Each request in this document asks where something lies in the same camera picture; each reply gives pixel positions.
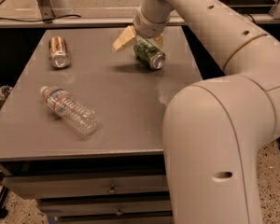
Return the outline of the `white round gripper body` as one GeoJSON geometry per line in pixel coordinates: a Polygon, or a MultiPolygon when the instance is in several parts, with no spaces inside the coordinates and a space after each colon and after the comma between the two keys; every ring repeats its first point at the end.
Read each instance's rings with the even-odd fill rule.
{"type": "Polygon", "coordinates": [[[157,38],[160,36],[168,22],[168,13],[157,16],[156,13],[149,18],[142,8],[138,8],[134,18],[133,26],[138,35],[143,38],[157,38]]]}

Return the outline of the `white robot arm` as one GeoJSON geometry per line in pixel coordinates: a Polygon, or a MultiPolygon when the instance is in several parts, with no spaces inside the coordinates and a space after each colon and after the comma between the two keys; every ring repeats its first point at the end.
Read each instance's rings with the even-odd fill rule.
{"type": "Polygon", "coordinates": [[[218,0],[143,0],[114,42],[158,38],[171,11],[223,71],[168,104],[162,148],[175,224],[262,224],[259,150],[280,137],[280,42],[218,0]]]}

